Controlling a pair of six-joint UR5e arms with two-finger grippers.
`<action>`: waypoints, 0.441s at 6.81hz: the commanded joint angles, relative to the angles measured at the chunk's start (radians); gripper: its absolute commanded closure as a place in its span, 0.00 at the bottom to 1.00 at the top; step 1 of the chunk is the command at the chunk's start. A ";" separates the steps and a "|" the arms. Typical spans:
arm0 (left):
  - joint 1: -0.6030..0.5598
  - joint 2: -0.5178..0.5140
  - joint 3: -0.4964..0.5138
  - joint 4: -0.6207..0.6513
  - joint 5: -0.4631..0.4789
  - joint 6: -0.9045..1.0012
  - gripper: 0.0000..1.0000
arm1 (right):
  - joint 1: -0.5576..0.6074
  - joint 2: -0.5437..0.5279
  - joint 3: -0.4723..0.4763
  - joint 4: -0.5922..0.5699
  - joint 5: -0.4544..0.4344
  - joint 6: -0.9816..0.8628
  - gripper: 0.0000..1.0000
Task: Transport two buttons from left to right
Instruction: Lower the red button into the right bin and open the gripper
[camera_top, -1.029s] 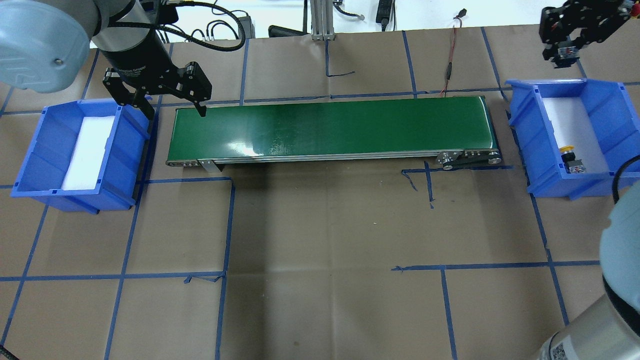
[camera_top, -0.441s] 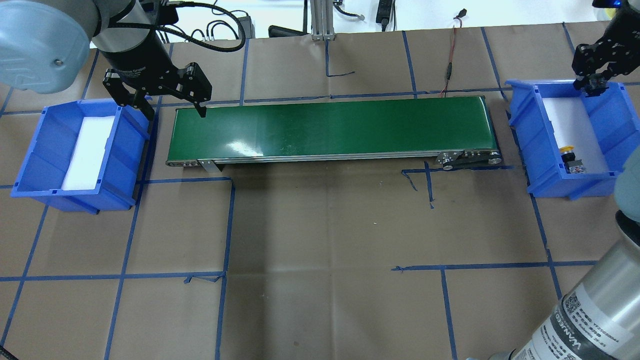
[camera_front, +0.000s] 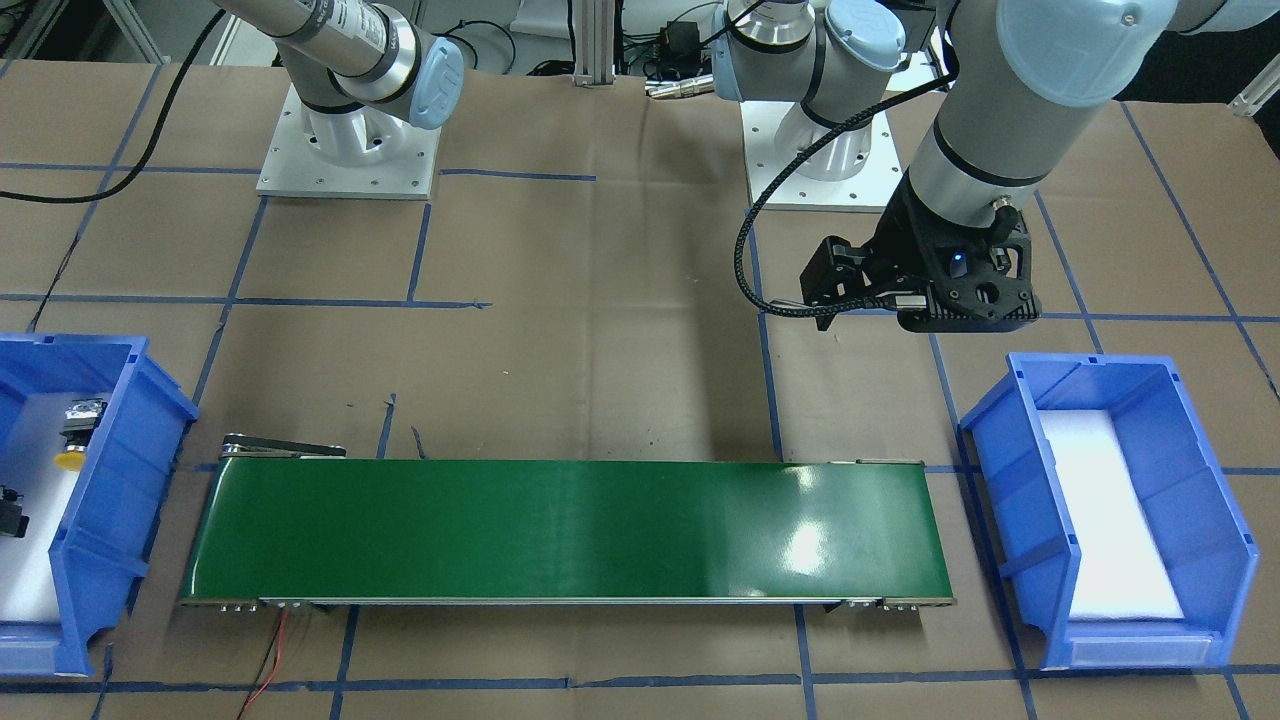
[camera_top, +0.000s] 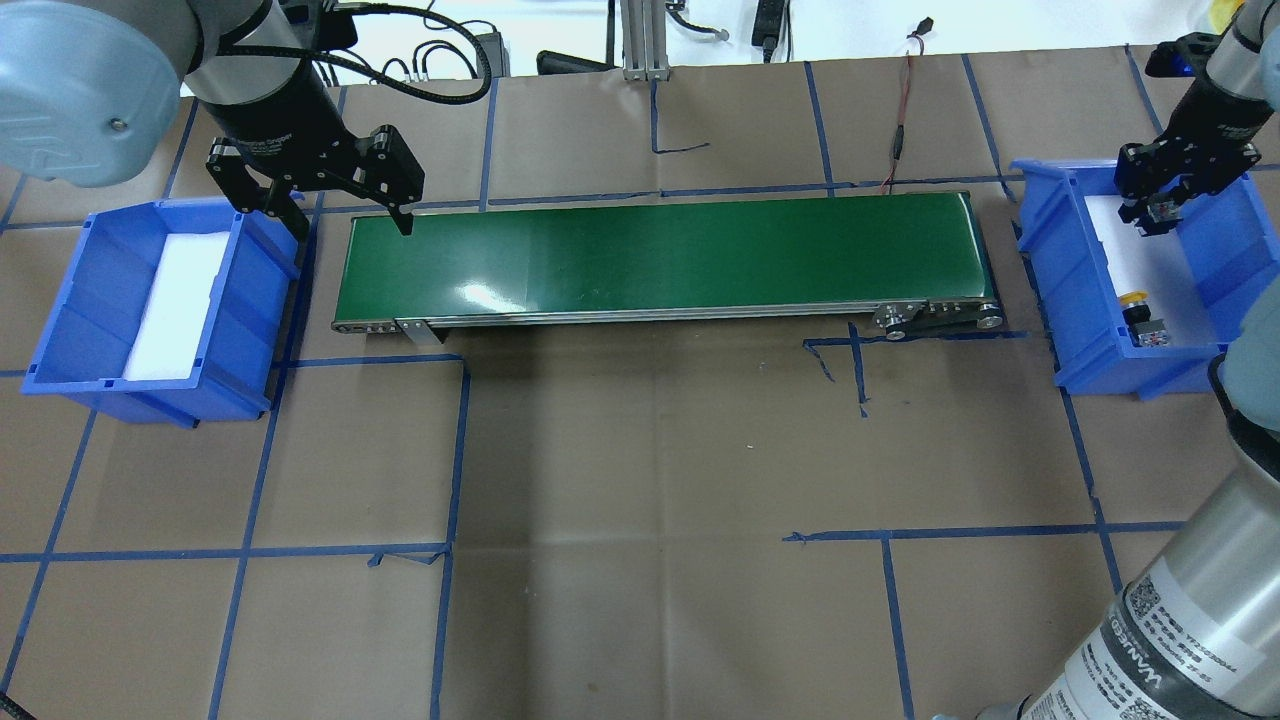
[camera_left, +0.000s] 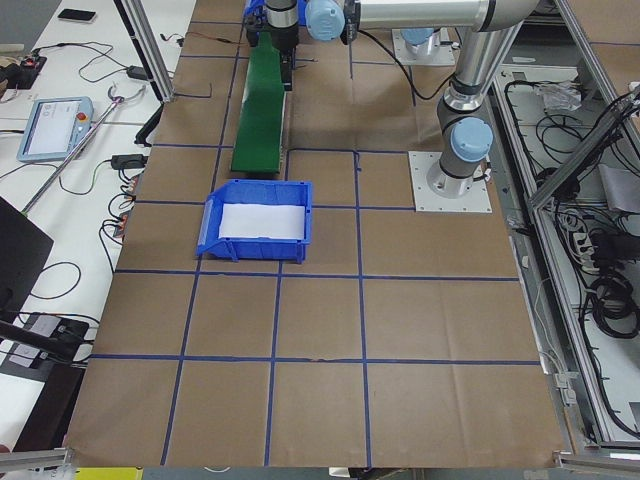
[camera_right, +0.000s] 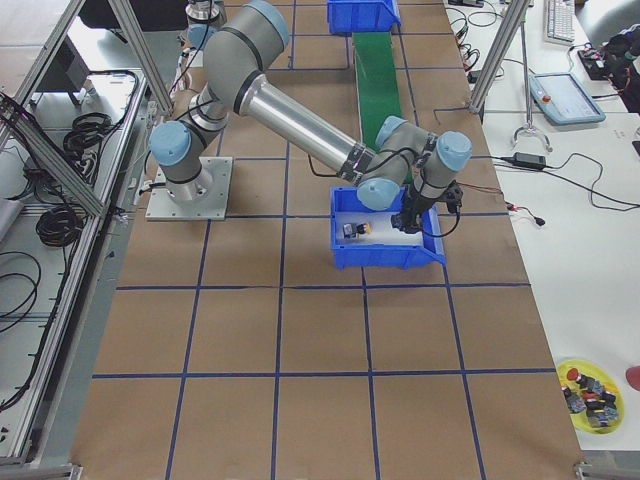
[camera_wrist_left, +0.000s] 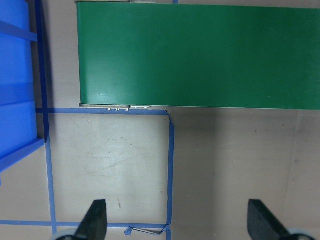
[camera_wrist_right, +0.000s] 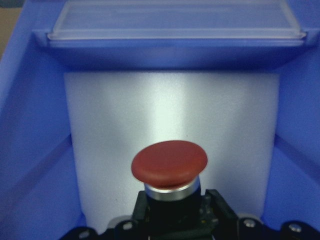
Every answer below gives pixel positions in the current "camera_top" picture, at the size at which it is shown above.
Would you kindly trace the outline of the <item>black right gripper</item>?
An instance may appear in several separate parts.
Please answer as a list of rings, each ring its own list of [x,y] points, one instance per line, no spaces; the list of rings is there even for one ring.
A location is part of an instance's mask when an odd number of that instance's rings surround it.
[[[1125,224],[1139,227],[1143,236],[1167,234],[1176,228],[1176,202],[1149,201],[1153,195],[1172,192],[1183,206],[1202,195],[1221,193],[1260,160],[1260,150],[1249,141],[1201,143],[1175,136],[1152,143],[1125,143],[1114,172],[1123,199],[1117,215]]]

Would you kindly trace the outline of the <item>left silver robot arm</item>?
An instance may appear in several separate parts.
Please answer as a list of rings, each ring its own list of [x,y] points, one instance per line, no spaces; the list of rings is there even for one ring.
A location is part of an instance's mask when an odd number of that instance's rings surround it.
[[[219,128],[205,163],[238,211],[308,233],[298,193],[381,208],[402,234],[425,172],[394,126],[355,133],[320,69],[412,94],[349,55],[360,15],[337,1],[5,1],[3,165],[81,188],[137,177],[177,119],[180,91]]]

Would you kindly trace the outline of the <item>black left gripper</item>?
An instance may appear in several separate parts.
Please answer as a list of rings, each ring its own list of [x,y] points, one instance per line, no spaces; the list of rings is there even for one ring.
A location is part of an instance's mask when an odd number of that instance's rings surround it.
[[[365,137],[300,132],[264,141],[216,138],[206,169],[234,208],[279,220],[296,241],[308,237],[308,218],[294,192],[340,191],[388,209],[398,232],[413,233],[408,205],[422,197],[425,170],[394,126]]]

